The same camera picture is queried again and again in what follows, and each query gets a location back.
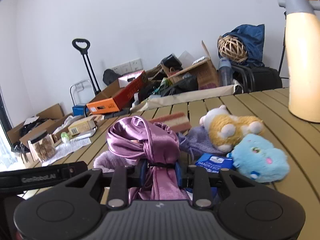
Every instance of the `woven rattan lampshade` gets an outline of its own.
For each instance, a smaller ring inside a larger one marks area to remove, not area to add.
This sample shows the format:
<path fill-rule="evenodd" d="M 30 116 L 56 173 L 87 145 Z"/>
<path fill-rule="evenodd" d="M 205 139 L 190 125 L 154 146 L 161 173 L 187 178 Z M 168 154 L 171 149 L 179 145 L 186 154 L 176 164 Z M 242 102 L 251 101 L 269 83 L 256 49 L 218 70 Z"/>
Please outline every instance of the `woven rattan lampshade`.
<path fill-rule="evenodd" d="M 237 37 L 227 35 L 218 39 L 218 50 L 222 57 L 226 57 L 235 62 L 242 62 L 248 58 L 247 50 Z"/>

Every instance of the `wooden table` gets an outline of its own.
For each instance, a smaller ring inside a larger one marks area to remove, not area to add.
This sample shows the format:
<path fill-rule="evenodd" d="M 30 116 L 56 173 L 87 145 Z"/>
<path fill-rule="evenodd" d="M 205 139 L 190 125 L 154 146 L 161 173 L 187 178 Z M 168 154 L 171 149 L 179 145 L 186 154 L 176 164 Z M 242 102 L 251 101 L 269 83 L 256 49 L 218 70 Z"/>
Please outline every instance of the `wooden table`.
<path fill-rule="evenodd" d="M 200 101 L 166 106 L 135 113 L 149 120 L 165 114 L 183 111 L 188 114 L 191 125 L 199 125 L 199 119 L 208 110 L 225 104 L 231 114 L 255 115 L 262 119 L 266 126 L 264 137 L 275 147 L 282 149 L 288 156 L 290 173 L 282 181 L 274 182 L 270 187 L 296 199 L 306 212 L 306 223 L 299 239 L 320 239 L 320 125 L 302 121 L 288 111 L 288 88 L 209 98 Z M 107 128 L 122 117 L 108 119 L 91 138 L 92 143 L 80 150 L 56 161 L 54 164 L 85 161 L 88 168 L 103 151 L 108 149 L 106 143 Z M 38 194 L 47 188 L 29 190 L 25 199 Z M 108 191 L 105 190 L 102 203 L 106 202 Z"/>

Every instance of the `white curtain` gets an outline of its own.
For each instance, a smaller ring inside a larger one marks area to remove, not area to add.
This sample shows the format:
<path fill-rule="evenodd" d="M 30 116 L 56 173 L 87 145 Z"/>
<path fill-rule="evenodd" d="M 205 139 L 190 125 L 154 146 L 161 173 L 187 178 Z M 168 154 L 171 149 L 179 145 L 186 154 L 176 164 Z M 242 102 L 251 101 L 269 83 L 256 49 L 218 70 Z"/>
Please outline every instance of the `white curtain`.
<path fill-rule="evenodd" d="M 15 162 L 17 158 L 11 152 L 10 144 L 0 124 L 0 171 L 6 171 Z"/>

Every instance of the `plastic bottle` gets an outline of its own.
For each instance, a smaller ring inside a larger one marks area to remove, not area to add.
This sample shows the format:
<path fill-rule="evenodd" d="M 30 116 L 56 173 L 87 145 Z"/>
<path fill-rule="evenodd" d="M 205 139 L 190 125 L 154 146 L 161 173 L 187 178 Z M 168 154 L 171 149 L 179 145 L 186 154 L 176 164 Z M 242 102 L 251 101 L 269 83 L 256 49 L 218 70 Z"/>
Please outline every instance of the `plastic bottle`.
<path fill-rule="evenodd" d="M 289 68 L 289 111 L 320 122 L 320 22 L 308 0 L 284 0 Z"/>
<path fill-rule="evenodd" d="M 233 70 L 231 63 L 226 57 L 222 57 L 219 61 L 218 75 L 220 80 L 220 86 L 228 86 L 233 82 Z"/>

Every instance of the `yellow plush toy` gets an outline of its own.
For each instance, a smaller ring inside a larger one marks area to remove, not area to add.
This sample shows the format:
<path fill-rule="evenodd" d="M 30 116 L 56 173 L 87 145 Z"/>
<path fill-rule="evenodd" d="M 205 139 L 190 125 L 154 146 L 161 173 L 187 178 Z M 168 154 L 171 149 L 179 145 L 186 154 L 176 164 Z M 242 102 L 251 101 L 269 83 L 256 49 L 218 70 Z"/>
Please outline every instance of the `yellow plush toy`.
<path fill-rule="evenodd" d="M 263 122 L 255 116 L 229 114 L 225 105 L 210 110 L 201 117 L 211 142 L 222 152 L 229 153 L 249 133 L 261 135 Z"/>

